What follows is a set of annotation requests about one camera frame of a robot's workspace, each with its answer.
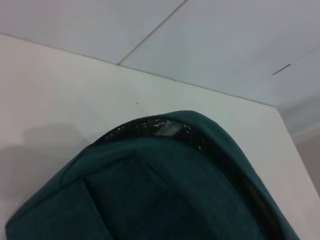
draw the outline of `white ceiling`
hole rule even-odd
[[[0,0],[0,33],[117,64],[183,0]]]
[[[189,0],[120,65],[292,108],[320,92],[317,64],[305,75],[301,62],[320,45],[319,13],[315,0]]]

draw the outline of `white wall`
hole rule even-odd
[[[0,35],[0,238],[19,205],[108,130],[194,110],[238,143],[303,240],[320,239],[320,199],[270,106]]]

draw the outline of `backpack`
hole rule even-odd
[[[234,140],[177,111],[82,150],[6,224],[8,240],[298,240]]]

